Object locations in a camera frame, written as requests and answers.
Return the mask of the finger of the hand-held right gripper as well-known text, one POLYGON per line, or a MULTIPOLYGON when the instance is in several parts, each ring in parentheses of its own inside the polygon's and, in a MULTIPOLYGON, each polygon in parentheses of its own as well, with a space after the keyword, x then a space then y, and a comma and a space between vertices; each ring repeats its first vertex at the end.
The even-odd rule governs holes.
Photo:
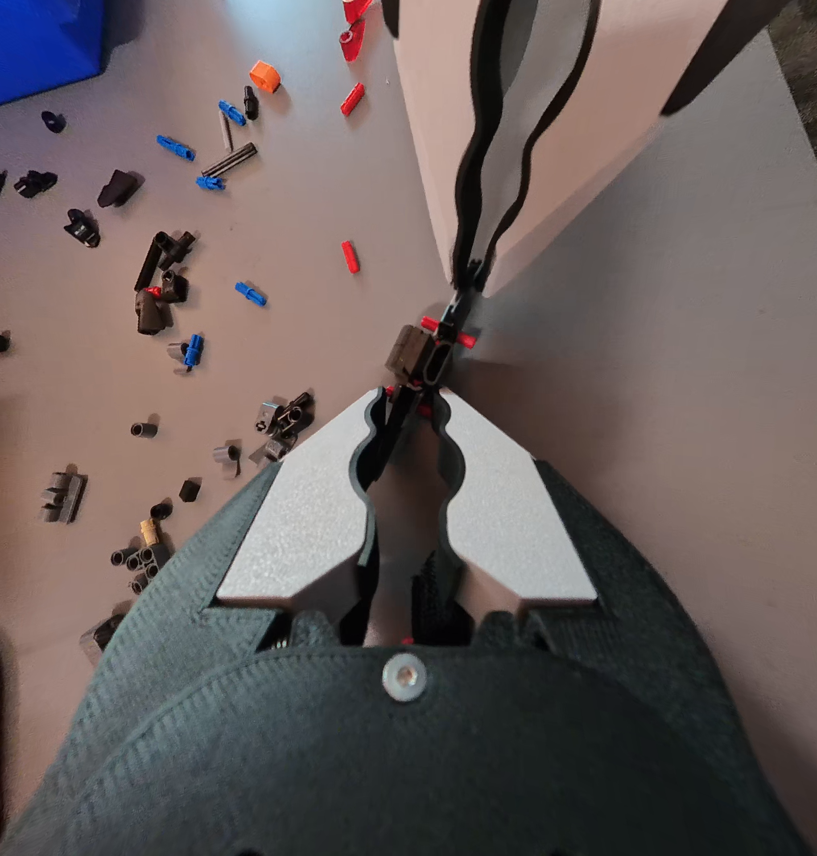
POLYGON ((470 53, 481 1, 399 1, 395 64, 435 247, 453 279, 458 165, 475 129, 470 53))
POLYGON ((469 250, 482 295, 511 283, 643 150, 725 1, 506 1, 479 73, 501 109, 469 250))

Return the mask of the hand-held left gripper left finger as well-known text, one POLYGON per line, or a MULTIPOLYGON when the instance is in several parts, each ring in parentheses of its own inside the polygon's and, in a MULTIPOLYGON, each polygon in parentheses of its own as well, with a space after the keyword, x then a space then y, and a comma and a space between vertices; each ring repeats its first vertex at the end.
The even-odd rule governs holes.
POLYGON ((220 605, 315 610, 341 643, 363 644, 380 562, 368 487, 382 474, 385 409, 385 388, 366 392, 271 469, 220 605))

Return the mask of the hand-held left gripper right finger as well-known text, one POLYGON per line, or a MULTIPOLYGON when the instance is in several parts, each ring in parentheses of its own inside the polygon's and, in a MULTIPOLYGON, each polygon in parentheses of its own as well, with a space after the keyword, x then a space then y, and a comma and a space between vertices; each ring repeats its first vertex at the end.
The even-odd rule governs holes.
POLYGON ((429 557, 429 644, 465 644, 491 614, 598 602, 539 460, 453 390, 431 402, 447 496, 429 557))

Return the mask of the dark grey angled lego beam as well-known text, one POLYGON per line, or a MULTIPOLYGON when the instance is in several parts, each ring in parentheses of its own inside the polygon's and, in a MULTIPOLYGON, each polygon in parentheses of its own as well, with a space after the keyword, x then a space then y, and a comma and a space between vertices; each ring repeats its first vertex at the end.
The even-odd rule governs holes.
POLYGON ((141 520, 138 544, 110 552, 110 566, 129 573, 128 588, 133 595, 141 595, 168 559, 170 549, 155 516, 141 520))

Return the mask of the dark grey curved lego brick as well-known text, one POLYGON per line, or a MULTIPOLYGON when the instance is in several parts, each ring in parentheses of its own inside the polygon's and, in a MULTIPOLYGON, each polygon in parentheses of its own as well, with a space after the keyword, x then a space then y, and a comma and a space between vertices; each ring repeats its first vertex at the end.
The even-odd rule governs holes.
POLYGON ((102 622, 88 627, 78 639, 81 653, 88 658, 90 665, 97 665, 104 654, 104 649, 110 643, 116 629, 124 620, 124 614, 114 614, 102 622))

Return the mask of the grey double lego connector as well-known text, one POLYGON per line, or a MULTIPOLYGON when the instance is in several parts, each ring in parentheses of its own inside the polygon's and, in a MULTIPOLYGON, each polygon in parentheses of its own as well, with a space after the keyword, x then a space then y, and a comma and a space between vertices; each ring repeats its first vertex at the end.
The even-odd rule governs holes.
POLYGON ((41 492, 39 520, 61 525, 73 523, 87 484, 88 477, 80 472, 51 472, 49 482, 41 492))

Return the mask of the pile of black lego pieces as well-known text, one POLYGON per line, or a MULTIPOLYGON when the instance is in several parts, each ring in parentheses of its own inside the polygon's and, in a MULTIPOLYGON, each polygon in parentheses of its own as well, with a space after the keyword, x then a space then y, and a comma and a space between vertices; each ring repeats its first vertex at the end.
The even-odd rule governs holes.
MULTIPOLYGON (((196 177, 196 184, 208 191, 223 191, 225 175, 233 167, 244 163, 257 153, 254 143, 245 143, 240 148, 233 148, 230 122, 237 126, 245 126, 247 121, 255 121, 259 116, 259 100, 254 93, 252 85, 244 87, 244 112, 226 100, 218 100, 218 109, 221 116, 221 133, 225 139, 225 148, 228 155, 209 165, 196 177)), ((59 133, 64 128, 61 116, 49 110, 41 112, 41 117, 47 129, 59 133)), ((196 153, 172 139, 165 134, 157 134, 157 145, 167 151, 172 151, 186 162, 194 162, 196 153)), ((6 174, 0 170, 0 192, 5 186, 6 174)), ((58 177, 52 172, 29 170, 24 177, 17 179, 13 189, 22 197, 34 197, 39 192, 51 189, 58 177)), ((102 187, 97 204, 100 208, 119 208, 126 203, 138 187, 138 177, 133 172, 124 172, 116 168, 110 180, 102 187)), ((68 209, 68 223, 64 232, 70 233, 87 249, 95 249, 100 243, 100 233, 90 216, 81 209, 68 209)), ((134 313, 136 329, 139 334, 155 336, 167 327, 163 305, 180 303, 187 300, 189 283, 174 266, 180 264, 189 254, 191 245, 196 237, 191 232, 184 232, 179 238, 174 238, 167 232, 157 232, 150 242, 145 262, 136 278, 134 284, 134 313), (153 283, 157 271, 162 272, 160 283, 153 283)))

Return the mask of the blue pin with grey connector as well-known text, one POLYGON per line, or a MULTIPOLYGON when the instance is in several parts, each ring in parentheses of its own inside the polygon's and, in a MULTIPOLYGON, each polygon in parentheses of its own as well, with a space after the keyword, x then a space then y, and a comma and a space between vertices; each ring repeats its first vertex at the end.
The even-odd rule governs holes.
POLYGON ((201 361, 204 337, 192 334, 187 341, 168 342, 165 351, 174 359, 174 373, 191 373, 201 361))

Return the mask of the blue storage bin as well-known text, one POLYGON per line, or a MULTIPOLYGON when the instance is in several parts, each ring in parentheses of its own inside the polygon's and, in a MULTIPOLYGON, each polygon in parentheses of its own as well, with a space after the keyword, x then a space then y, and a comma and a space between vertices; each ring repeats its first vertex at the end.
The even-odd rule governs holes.
POLYGON ((0 105, 102 70, 104 1, 0 1, 0 105))

